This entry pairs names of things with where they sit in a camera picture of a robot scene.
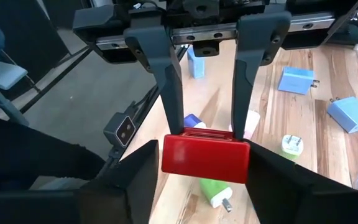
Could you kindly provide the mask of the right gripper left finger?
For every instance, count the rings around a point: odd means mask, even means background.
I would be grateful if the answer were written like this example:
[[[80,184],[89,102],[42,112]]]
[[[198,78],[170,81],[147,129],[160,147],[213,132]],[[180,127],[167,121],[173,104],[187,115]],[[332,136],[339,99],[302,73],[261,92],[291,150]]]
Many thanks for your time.
[[[150,140],[81,187],[80,218],[88,224],[148,224],[157,186],[159,148]]]

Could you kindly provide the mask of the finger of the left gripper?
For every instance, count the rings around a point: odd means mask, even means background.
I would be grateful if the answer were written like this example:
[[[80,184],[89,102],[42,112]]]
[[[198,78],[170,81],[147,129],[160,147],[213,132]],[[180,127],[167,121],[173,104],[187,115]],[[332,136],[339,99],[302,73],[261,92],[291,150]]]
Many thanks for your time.
[[[129,28],[124,36],[138,42],[155,77],[172,134],[183,131],[183,89],[177,53],[163,26]]]
[[[237,22],[231,124],[242,139],[254,81],[260,66],[272,63],[291,24],[288,11],[242,16]]]

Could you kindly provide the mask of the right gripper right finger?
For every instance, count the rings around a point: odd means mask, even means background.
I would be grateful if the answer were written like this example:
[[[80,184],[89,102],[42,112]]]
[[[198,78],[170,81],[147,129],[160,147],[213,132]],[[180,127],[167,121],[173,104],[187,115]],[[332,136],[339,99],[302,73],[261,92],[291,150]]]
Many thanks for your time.
[[[358,224],[358,190],[254,142],[247,191],[261,223]]]

